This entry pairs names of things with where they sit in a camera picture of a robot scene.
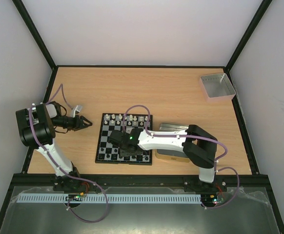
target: wooden table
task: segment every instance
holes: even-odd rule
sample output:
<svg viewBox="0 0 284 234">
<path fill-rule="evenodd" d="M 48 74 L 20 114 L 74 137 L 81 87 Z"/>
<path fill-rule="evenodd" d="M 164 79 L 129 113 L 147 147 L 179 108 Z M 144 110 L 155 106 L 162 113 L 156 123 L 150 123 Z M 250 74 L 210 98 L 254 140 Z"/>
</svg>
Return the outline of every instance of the wooden table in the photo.
<svg viewBox="0 0 284 234">
<path fill-rule="evenodd" d="M 81 115 L 93 126 L 67 134 L 57 134 L 56 142 L 81 174 L 197 175 L 193 163 L 165 161 L 155 157 L 153 165 L 95 163 L 102 113 L 124 113 L 136 104 L 147 106 L 153 115 L 153 130 L 161 122 L 196 124 L 228 147 L 218 168 L 234 167 L 250 175 L 250 167 L 231 101 L 206 103 L 198 85 L 201 75 L 222 73 L 215 68 L 94 68 L 60 67 L 52 94 L 64 84 L 71 105 L 81 104 Z M 61 93 L 55 101 L 65 105 Z M 142 114 L 137 108 L 130 113 Z M 218 146 L 216 156 L 223 153 Z M 36 151 L 28 173 L 54 173 L 47 160 Z M 219 174 L 234 174 L 224 170 Z"/>
</svg>

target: plastic container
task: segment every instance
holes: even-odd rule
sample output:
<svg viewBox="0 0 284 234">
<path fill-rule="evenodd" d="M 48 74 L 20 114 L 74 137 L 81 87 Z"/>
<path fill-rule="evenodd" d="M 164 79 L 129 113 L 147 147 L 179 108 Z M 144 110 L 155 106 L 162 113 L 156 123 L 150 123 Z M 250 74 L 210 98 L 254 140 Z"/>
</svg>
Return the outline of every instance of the plastic container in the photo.
<svg viewBox="0 0 284 234">
<path fill-rule="evenodd" d="M 236 95 L 226 73 L 201 76 L 199 84 L 208 102 L 232 100 Z"/>
</svg>

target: black metal frame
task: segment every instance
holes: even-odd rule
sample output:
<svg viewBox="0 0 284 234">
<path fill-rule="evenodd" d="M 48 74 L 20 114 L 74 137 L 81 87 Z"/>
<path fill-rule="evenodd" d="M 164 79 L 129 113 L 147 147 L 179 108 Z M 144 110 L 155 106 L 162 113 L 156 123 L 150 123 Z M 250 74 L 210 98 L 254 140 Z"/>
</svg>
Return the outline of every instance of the black metal frame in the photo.
<svg viewBox="0 0 284 234">
<path fill-rule="evenodd" d="M 239 42 L 237 48 L 235 49 L 230 61 L 226 67 L 223 66 L 118 66 L 118 65 L 56 65 L 48 52 L 40 34 L 38 33 L 33 21 L 31 20 L 24 4 L 21 0 L 12 0 L 15 4 L 17 10 L 19 11 L 21 17 L 23 18 L 25 24 L 27 25 L 29 31 L 34 37 L 37 45 L 41 49 L 46 61 L 49 63 L 52 74 L 50 81 L 43 99 L 43 102 L 47 102 L 50 98 L 54 80 L 59 67 L 122 67 L 122 68 L 222 68 L 224 72 L 230 76 L 230 70 L 232 69 L 234 63 L 238 59 L 245 45 L 247 44 L 249 38 L 266 12 L 267 8 L 271 4 L 272 0 L 263 0 L 260 7 L 258 8 L 255 16 L 253 17 L 251 23 L 249 24 L 247 30 L 245 31 L 241 41 Z M 267 175 L 260 175 L 258 165 L 254 156 L 254 152 L 251 147 L 247 129 L 245 127 L 245 122 L 242 116 L 240 105 L 236 97 L 233 98 L 232 104 L 236 114 L 236 118 L 239 124 L 241 135 L 243 138 L 243 143 L 247 153 L 247 158 L 253 175 L 240 175 L 241 186 L 244 187 L 264 187 L 266 188 L 268 198 L 272 204 L 272 209 L 279 227 L 279 230 L 284 234 L 284 224 L 276 203 L 270 181 Z M 3 223 L 3 219 L 6 213 L 6 209 L 9 205 L 9 201 L 12 195 L 12 191 L 15 186 L 53 186 L 54 185 L 54 174 L 27 174 L 30 160 L 32 157 L 33 150 L 29 149 L 26 155 L 26 159 L 22 168 L 22 173 L 14 174 L 10 187 L 7 191 L 6 197 L 4 199 L 1 211 L 0 211 L 0 228 Z M 83 178 L 96 181 L 98 184 L 106 184 L 106 187 L 111 186 L 132 186 L 132 187 L 178 187 L 189 189 L 191 184 L 198 181 L 198 175 L 81 175 Z M 227 187 L 235 187 L 237 183 L 237 178 L 235 175 L 217 175 L 217 178 L 226 182 Z"/>
</svg>

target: chessboard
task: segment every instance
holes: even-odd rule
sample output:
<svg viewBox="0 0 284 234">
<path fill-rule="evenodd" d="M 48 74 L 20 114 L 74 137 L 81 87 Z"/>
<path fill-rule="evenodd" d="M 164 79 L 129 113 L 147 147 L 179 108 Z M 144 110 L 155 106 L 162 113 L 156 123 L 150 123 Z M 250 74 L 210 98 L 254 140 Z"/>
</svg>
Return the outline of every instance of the chessboard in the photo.
<svg viewBox="0 0 284 234">
<path fill-rule="evenodd" d="M 142 155 L 130 156 L 126 152 L 120 152 L 119 148 L 107 142 L 113 130 L 122 130 L 123 115 L 119 113 L 103 113 L 99 134 L 96 163 L 127 163 L 139 165 L 152 165 L 152 151 L 144 151 Z M 147 115 L 128 114 L 124 125 L 129 128 L 145 128 Z M 148 130 L 152 130 L 153 116 L 151 115 Z"/>
</svg>

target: white wall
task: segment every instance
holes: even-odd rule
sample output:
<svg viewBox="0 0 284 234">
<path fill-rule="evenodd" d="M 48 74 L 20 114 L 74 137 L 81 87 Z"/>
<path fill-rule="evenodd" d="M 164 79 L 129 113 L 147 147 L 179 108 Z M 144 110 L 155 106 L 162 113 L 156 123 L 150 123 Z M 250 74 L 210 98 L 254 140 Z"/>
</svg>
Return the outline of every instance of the white wall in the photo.
<svg viewBox="0 0 284 234">
<path fill-rule="evenodd" d="M 15 111 L 42 101 L 51 69 L 11 0 L 0 0 L 0 209 L 26 155 Z"/>
<path fill-rule="evenodd" d="M 284 222 L 284 0 L 273 1 L 231 71 L 260 172 Z"/>
<path fill-rule="evenodd" d="M 23 0 L 56 64 L 225 66 L 262 0 Z"/>
</svg>

